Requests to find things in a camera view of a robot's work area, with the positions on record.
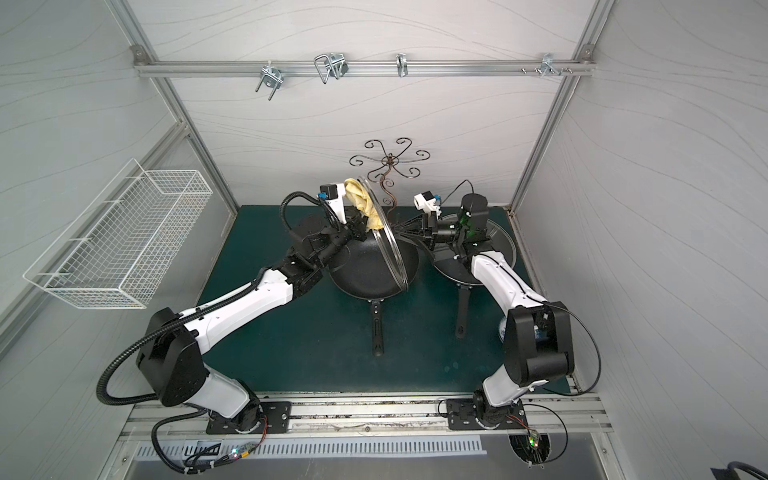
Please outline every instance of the metal hook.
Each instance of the metal hook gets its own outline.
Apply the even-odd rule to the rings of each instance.
[[[403,172],[401,172],[400,170],[398,170],[396,165],[398,163],[401,163],[401,162],[404,163],[404,164],[411,164],[411,163],[417,162],[417,161],[424,161],[424,160],[430,158],[430,156],[431,156],[429,154],[429,152],[426,151],[426,150],[417,150],[416,151],[416,155],[418,155],[419,157],[423,157],[423,158],[416,158],[414,160],[401,161],[400,160],[400,155],[403,155],[411,147],[411,145],[413,145],[413,140],[411,140],[410,138],[407,138],[407,137],[400,137],[400,138],[398,138],[395,141],[395,143],[397,143],[398,145],[402,145],[402,144],[404,144],[406,142],[408,142],[408,144],[406,145],[405,148],[402,149],[402,151],[397,155],[397,157],[392,155],[392,154],[386,153],[386,149],[384,148],[384,144],[381,142],[381,140],[368,140],[364,144],[365,148],[374,148],[376,146],[376,143],[378,143],[381,146],[381,148],[382,148],[382,152],[384,152],[384,157],[380,160],[382,166],[374,168],[373,170],[369,171],[366,176],[368,177],[368,180],[370,180],[372,182],[376,182],[377,184],[379,184],[381,189],[387,195],[387,197],[384,197],[382,199],[382,203],[384,205],[386,205],[386,206],[390,206],[391,205],[391,208],[389,208],[389,210],[387,210],[387,216],[389,216],[389,214],[392,213],[392,211],[397,206],[397,198],[392,194],[392,192],[389,191],[389,188],[392,188],[392,187],[395,186],[395,181],[393,179],[391,179],[391,178],[388,178],[387,175],[389,175],[390,172],[392,172],[392,170],[394,170],[398,174],[400,174],[401,177],[404,177],[404,178],[416,178],[416,177],[418,177],[419,175],[422,174],[422,171],[420,169],[418,169],[417,167],[409,167],[409,169],[408,169],[408,173],[409,174],[406,175]],[[358,154],[358,155],[355,155],[354,157],[349,159],[349,164],[350,165],[354,165],[356,167],[362,165],[363,161],[360,160],[358,157],[362,157],[362,158],[365,158],[365,159],[368,159],[368,160],[371,160],[371,161],[377,161],[374,158]]]
[[[265,84],[267,87],[272,88],[270,97],[267,98],[267,100],[272,100],[272,97],[275,95],[277,89],[283,86],[283,74],[280,73],[280,70],[274,67],[264,65],[261,68],[261,79],[259,80],[259,84],[256,86],[256,91],[259,91],[261,84]]]
[[[392,166],[392,168],[394,168],[397,173],[401,174],[405,178],[416,178],[416,177],[418,177],[419,175],[422,174],[422,171],[419,170],[417,167],[410,167],[408,169],[409,175],[404,174],[403,172],[398,170],[397,167],[395,167],[394,165]]]
[[[417,155],[419,155],[420,157],[424,157],[424,155],[426,154],[426,157],[424,157],[424,158],[417,158],[417,159],[415,159],[415,160],[406,160],[406,161],[401,161],[400,163],[401,163],[401,164],[412,164],[413,162],[428,160],[428,159],[429,159],[429,158],[432,156],[432,155],[431,155],[431,154],[430,154],[428,151],[426,151],[426,150],[417,150],[417,151],[416,151],[416,154],[417,154]]]
[[[325,70],[325,74],[320,70],[320,65],[318,64],[319,60],[322,58],[325,58],[325,61],[323,62],[323,70]],[[324,84],[328,83],[328,78],[330,78],[331,74],[333,74],[333,77],[336,80],[339,80],[349,70],[349,66],[346,64],[346,59],[344,58],[343,53],[323,53],[317,55],[314,64],[317,73],[320,75],[320,80],[322,80]]]
[[[406,58],[406,54],[404,53],[398,53],[397,54],[397,76],[407,77],[408,76],[408,58]]]
[[[545,76],[549,74],[554,75],[560,75],[562,74],[561,70],[558,70],[557,68],[552,66],[552,54],[547,53],[542,59],[541,59],[541,66],[536,69],[536,71],[539,73],[540,76]]]
[[[411,140],[410,138],[407,138],[407,137],[400,137],[400,138],[398,138],[397,140],[395,140],[395,143],[396,143],[396,144],[399,144],[399,145],[402,145],[402,144],[404,144],[406,141],[408,141],[408,146],[407,146],[407,147],[405,147],[405,148],[403,148],[403,149],[402,149],[402,152],[400,152],[399,154],[397,154],[397,155],[395,156],[395,158],[400,158],[400,155],[404,154],[404,153],[406,152],[406,150],[408,150],[408,149],[411,147],[411,145],[413,145],[413,140]]]
[[[357,157],[363,157],[363,158],[367,158],[367,159],[368,159],[368,160],[370,160],[370,161],[378,161],[378,160],[376,160],[375,158],[366,157],[365,155],[360,155],[360,154],[357,154],[357,155],[355,155],[355,156],[353,156],[352,158],[350,158],[350,159],[349,159],[349,164],[350,164],[350,165],[352,165],[353,167],[359,167],[360,165],[362,165],[362,164],[363,164],[362,160],[360,160],[360,159],[358,159],[358,160],[355,160]]]
[[[382,143],[381,140],[368,140],[363,146],[365,148],[373,148],[373,142],[375,141],[379,142],[379,145],[381,145],[381,148],[382,148],[382,152],[384,152],[384,156],[386,157],[387,156],[386,149],[384,148],[384,144]]]

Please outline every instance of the white wall panel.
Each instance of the white wall panel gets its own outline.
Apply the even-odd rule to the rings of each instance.
[[[173,125],[103,2],[0,7],[0,312],[22,273]]]
[[[518,212],[600,343],[630,478],[768,468],[767,25],[761,0],[618,2]]]
[[[394,154],[398,137],[413,146],[402,165],[421,169],[408,180],[392,173],[400,204],[431,189],[447,194],[469,178],[490,202],[507,204],[557,90],[551,78],[290,79],[272,101],[252,78],[184,78],[174,86],[241,204],[278,204],[294,190],[358,177],[354,154]],[[451,202],[460,201],[457,194]]]
[[[26,268],[173,124],[102,0],[0,5],[0,321],[28,286]],[[186,144],[162,167],[202,170]],[[51,298],[38,311],[0,361],[0,478],[96,478],[131,408],[100,404],[96,379],[151,312],[194,305],[229,217],[213,195],[148,310],[84,311]],[[149,390],[130,368],[111,387]]]
[[[570,58],[592,0],[131,0],[162,60]]]
[[[592,0],[409,2],[131,0],[160,59],[311,60],[570,58]],[[272,101],[257,79],[174,84],[237,201],[277,204],[286,192],[356,177],[347,163],[372,138],[414,140],[432,159],[419,181],[396,178],[400,203],[469,178],[495,204],[515,189],[559,79],[287,78]],[[457,196],[452,201],[458,202]]]

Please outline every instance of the floor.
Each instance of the floor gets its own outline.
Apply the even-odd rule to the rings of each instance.
[[[288,207],[287,216],[295,224],[316,210]],[[501,208],[492,208],[490,218],[509,225]],[[259,268],[282,259],[289,245],[277,206],[243,206],[200,302],[252,280]],[[515,271],[528,279],[521,260]],[[502,364],[502,311],[485,288],[472,289],[468,332],[459,340],[457,304],[456,285],[422,256],[410,289],[382,305],[386,353],[377,358],[369,304],[325,276],[306,295],[230,334],[204,360],[258,392],[471,392]],[[568,384],[562,379],[549,388],[567,392]]]

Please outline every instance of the decorative metal stand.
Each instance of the decorative metal stand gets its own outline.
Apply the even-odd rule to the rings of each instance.
[[[387,210],[386,212],[387,216],[389,216],[389,214],[392,213],[395,207],[397,207],[397,198],[394,195],[392,195],[392,193],[389,190],[387,190],[388,188],[392,188],[395,186],[395,181],[391,178],[387,178],[387,175],[389,175],[390,172],[394,170],[397,173],[399,173],[402,177],[416,178],[422,174],[422,171],[419,170],[417,167],[409,167],[408,169],[409,174],[406,175],[400,170],[398,170],[396,165],[412,164],[414,162],[424,161],[431,156],[429,152],[426,150],[417,150],[416,155],[419,155],[420,157],[423,157],[423,158],[416,158],[415,160],[400,160],[400,156],[403,155],[406,152],[406,150],[408,150],[411,147],[411,145],[413,145],[413,141],[410,138],[400,137],[395,142],[400,145],[404,144],[405,142],[408,142],[408,144],[406,145],[405,148],[402,149],[402,151],[399,154],[392,155],[392,154],[386,153],[386,149],[384,148],[384,144],[381,142],[381,140],[368,140],[365,143],[365,148],[374,148],[375,144],[378,143],[379,146],[381,146],[382,148],[382,152],[384,152],[384,157],[382,157],[381,159],[376,159],[376,158],[367,157],[365,155],[355,155],[354,157],[349,159],[349,164],[353,165],[354,167],[359,167],[364,163],[358,157],[362,157],[370,161],[381,163],[382,165],[381,167],[374,168],[373,170],[368,172],[368,180],[379,184],[382,190],[384,190],[384,193],[387,194],[387,196],[389,197],[389,198],[384,197],[382,199],[382,203],[385,204],[387,207],[389,207],[389,210]]]

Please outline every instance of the wire basket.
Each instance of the wire basket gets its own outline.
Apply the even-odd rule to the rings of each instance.
[[[80,309],[146,308],[211,193],[197,170],[132,160],[23,277]]]

